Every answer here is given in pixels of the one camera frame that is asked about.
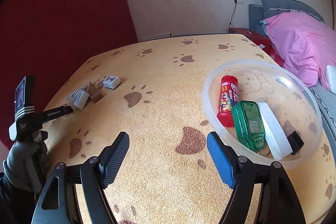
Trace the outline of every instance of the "gray headboard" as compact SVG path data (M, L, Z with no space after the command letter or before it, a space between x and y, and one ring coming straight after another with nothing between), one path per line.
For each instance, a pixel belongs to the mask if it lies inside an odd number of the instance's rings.
M261 5L249 5L249 29L266 36L260 21L281 13L296 11L307 13L324 23L323 17L312 7L297 0L261 0Z

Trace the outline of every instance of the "yellow blanket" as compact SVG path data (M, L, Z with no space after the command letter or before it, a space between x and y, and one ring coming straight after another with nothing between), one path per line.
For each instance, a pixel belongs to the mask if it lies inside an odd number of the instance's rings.
M238 59L273 62L237 34L166 38L122 47L90 58L63 85L47 109L66 103L86 82L102 87L119 76L103 98L45 124L52 163L83 163L110 145L120 131L130 148L117 178L106 190L122 224L218 223L231 190L222 183L206 149L213 130L204 114L201 91L207 75ZM323 132L320 148L303 166L288 170L306 222L318 220L336 199L336 170ZM84 223L90 223L77 187ZM253 223L260 186L255 187L246 223Z

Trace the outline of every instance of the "device screen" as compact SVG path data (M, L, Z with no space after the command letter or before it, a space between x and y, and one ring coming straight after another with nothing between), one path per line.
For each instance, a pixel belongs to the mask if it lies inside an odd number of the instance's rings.
M15 93L15 111L17 111L24 103L25 95L25 81L22 81L21 85L16 88Z

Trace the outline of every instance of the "white pillow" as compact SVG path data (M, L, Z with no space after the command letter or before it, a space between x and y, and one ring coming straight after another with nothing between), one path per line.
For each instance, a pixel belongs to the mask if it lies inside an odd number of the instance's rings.
M332 65L327 65L325 69L325 77L330 87L330 91L336 94L336 67Z

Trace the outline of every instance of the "pink fabric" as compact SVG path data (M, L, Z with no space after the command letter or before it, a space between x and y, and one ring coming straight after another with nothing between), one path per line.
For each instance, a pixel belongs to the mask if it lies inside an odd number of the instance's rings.
M267 35L285 63L283 67L308 87L329 89L326 66L336 66L336 33L306 13L281 13L265 19Z

